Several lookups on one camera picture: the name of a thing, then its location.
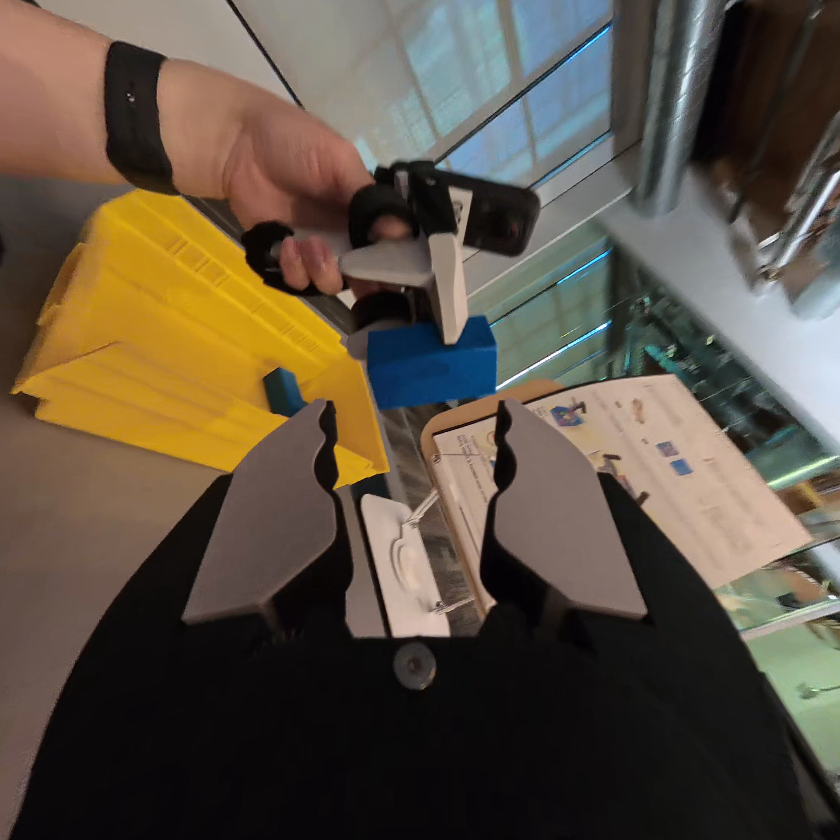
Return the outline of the person's left hand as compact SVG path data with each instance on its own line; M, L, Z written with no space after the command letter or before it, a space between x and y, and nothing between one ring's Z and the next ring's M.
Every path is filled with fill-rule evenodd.
M157 102L175 188L226 201L245 230L311 232L281 245L282 278L294 291L341 293L326 234L347 228L352 199L374 183L354 145L265 89L181 59L164 62Z

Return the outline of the clear stand bracket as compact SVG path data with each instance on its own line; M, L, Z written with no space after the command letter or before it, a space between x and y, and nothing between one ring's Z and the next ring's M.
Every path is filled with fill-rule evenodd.
M426 584L433 579L431 565L423 540L419 535L419 524L434 504L438 502L438 490L433 489L426 498L408 515L400 525L400 535L392 543L390 557L392 568L401 588L414 594L418 604L433 615L446 615L476 600L473 595L453 603L444 603L440 598L430 600L431 590Z

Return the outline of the blue rectangular wooden block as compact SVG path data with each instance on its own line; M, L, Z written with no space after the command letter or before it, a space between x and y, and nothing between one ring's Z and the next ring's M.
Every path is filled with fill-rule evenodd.
M303 399L296 376L277 367L263 377L269 410L286 418L294 417L308 406Z
M432 323L367 339L367 375L382 411L488 396L497 388L497 365L497 342L483 316L468 318L453 345L443 344Z

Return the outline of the yellow plastic bin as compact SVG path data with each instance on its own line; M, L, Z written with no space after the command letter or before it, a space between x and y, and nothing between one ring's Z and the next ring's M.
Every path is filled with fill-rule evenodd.
M264 378L334 404L336 487L390 469L363 367L301 299L265 286L186 200L132 191L89 217L10 393L35 417L223 472L288 420Z

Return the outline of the printed instruction sheet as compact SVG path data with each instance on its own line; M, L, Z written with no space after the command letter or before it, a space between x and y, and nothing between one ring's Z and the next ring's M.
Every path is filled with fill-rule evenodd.
M673 374L563 388L523 403L614 477L716 590L812 542L811 534ZM479 581L496 491L496 415L434 436L444 493Z

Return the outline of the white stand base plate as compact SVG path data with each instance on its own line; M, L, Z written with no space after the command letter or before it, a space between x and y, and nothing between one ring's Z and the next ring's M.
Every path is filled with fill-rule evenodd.
M367 494L360 514L394 637L449 637L443 600L413 511Z

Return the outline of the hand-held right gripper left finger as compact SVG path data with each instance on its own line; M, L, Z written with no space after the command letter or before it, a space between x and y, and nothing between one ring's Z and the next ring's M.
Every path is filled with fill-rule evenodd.
M234 469L182 620L262 618L299 634L325 613L346 623L353 558L335 487L337 413L318 399L263 438Z

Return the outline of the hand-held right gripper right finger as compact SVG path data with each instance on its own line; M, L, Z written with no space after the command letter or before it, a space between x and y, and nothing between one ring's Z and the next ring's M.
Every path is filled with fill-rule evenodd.
M515 606L537 638L573 613L642 621L647 605L599 476L588 459L525 405L497 411L497 491L490 500L480 579Z

